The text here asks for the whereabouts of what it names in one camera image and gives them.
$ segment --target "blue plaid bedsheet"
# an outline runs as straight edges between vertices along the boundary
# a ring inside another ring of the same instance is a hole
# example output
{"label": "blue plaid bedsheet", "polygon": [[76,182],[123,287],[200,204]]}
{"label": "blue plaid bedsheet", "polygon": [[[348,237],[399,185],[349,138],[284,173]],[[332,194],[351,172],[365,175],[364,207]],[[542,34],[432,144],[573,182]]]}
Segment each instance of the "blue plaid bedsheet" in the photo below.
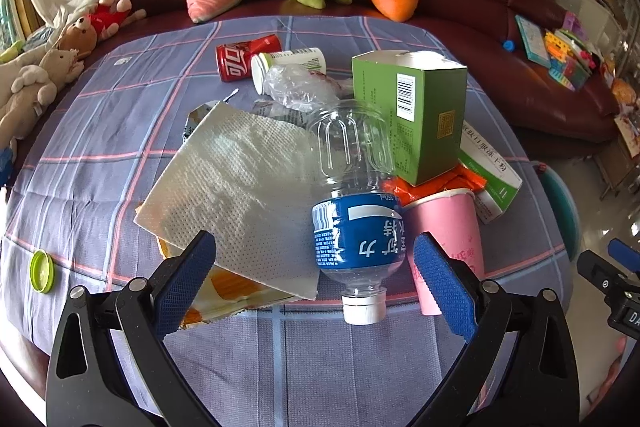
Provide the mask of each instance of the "blue plaid bedsheet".
{"label": "blue plaid bedsheet", "polygon": [[[368,18],[258,17],[213,22],[122,45],[82,74],[47,121],[8,204],[0,257],[0,298],[11,322],[50,353],[66,294],[148,277],[161,262],[154,238],[133,223],[182,142],[189,111],[219,100],[249,110],[250,80],[225,84],[215,46],[276,33],[285,49],[317,46],[328,72],[347,77],[351,57],[375,49],[436,50],[414,26]],[[469,76],[465,119],[522,177],[513,204],[481,225],[487,276],[508,291],[551,287],[566,306],[571,276],[556,221],[522,147]],[[28,266],[37,248],[55,262],[47,295]],[[442,317],[420,315],[407,263],[387,282],[388,316],[371,327],[342,319],[340,286],[321,276],[318,301],[245,312],[165,339],[200,399],[225,427],[405,425],[436,388],[462,340]],[[139,402],[156,406],[114,334]],[[496,374],[508,357],[509,341]],[[485,396],[490,396],[488,385]]]}

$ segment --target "green medicine box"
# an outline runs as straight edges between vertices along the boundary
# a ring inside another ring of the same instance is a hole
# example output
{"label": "green medicine box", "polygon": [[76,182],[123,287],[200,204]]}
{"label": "green medicine box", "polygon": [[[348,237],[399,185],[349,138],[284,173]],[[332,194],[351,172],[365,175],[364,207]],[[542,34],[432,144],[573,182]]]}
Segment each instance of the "green medicine box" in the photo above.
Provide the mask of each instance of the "green medicine box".
{"label": "green medicine box", "polygon": [[419,185],[458,163],[466,67],[436,52],[380,50],[351,59],[357,100],[389,123],[396,175]]}

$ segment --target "coca-cola can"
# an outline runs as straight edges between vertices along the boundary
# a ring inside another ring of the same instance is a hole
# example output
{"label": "coca-cola can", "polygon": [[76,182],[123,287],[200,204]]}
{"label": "coca-cola can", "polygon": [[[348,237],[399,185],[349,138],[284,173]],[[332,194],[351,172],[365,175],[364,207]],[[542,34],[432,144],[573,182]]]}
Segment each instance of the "coca-cola can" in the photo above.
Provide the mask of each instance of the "coca-cola can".
{"label": "coca-cola can", "polygon": [[253,41],[233,42],[216,47],[216,60],[220,80],[235,82],[251,78],[251,58],[258,53],[274,53],[282,50],[277,35],[267,35]]}

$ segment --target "clear plastic bottle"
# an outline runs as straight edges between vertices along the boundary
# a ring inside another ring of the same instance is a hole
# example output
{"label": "clear plastic bottle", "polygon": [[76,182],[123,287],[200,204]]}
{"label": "clear plastic bottle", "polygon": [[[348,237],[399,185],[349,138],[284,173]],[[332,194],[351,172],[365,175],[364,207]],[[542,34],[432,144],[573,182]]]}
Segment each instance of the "clear plastic bottle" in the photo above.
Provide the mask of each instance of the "clear plastic bottle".
{"label": "clear plastic bottle", "polygon": [[400,203],[385,191],[394,177],[388,126],[370,103],[343,100],[311,114],[307,129],[323,198],[313,208],[316,261],[345,285],[346,322],[379,322],[386,313],[382,280],[406,251]]}

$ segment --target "window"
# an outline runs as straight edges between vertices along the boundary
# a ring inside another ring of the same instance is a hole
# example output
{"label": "window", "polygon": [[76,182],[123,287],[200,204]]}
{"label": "window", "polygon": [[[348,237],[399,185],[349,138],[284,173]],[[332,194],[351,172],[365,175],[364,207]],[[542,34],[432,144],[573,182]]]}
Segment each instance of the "window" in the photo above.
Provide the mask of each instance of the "window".
{"label": "window", "polygon": [[16,25],[14,0],[0,0],[0,50],[10,47],[24,38],[22,29]]}
{"label": "window", "polygon": [[618,0],[629,24],[616,56],[616,73],[633,88],[640,90],[640,4],[638,0]]}

